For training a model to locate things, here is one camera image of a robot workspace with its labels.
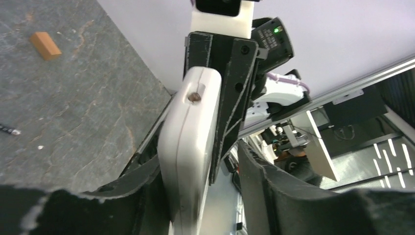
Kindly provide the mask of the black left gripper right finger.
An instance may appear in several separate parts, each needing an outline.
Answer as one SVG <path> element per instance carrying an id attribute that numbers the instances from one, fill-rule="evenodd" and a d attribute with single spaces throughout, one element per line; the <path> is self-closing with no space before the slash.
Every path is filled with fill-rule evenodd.
<path id="1" fill-rule="evenodd" d="M 239 176 L 250 235 L 412 235 L 412 190 L 310 185 L 238 142 Z"/>

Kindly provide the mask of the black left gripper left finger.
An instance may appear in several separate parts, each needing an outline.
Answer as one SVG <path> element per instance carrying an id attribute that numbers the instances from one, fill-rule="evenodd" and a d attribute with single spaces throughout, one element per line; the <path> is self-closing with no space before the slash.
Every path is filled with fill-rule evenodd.
<path id="1" fill-rule="evenodd" d="M 168 234 L 170 217 L 157 140 L 158 133 L 152 134 L 118 179 L 93 192 L 2 185 L 1 234 Z"/>

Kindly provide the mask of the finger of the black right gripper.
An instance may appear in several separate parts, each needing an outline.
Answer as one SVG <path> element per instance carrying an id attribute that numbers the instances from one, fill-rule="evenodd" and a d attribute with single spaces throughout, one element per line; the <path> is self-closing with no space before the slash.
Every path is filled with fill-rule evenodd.
<path id="1" fill-rule="evenodd" d="M 217 70 L 222 79 L 229 81 L 231 50 L 231 36 L 201 31 L 189 33 L 185 43 L 184 75 L 190 68 L 200 66 Z"/>
<path id="2" fill-rule="evenodd" d="M 209 183 L 217 179 L 221 160 L 238 139 L 240 125 L 250 93 L 258 44 L 234 38 L 213 43 L 210 65 L 222 77 Z"/>

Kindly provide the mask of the white remote control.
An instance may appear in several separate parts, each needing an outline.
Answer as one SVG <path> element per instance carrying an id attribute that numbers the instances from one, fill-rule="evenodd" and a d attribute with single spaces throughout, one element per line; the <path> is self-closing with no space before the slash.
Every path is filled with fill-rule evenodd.
<path id="1" fill-rule="evenodd" d="M 175 235 L 200 231 L 221 82 L 215 69 L 190 68 L 161 128 L 158 159 Z"/>

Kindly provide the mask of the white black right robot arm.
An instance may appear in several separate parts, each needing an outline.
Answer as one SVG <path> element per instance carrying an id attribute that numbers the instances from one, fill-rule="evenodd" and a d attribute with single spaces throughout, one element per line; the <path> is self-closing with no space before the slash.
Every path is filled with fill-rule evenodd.
<path id="1" fill-rule="evenodd" d="M 259 18 L 248 26 L 248 38 L 194 31 L 188 34 L 185 71 L 206 67 L 220 74 L 220 90 L 208 101 L 213 115 L 213 149 L 208 182 L 217 178 L 220 161 L 237 141 L 246 111 L 262 96 L 266 74 L 294 57 L 279 18 Z"/>

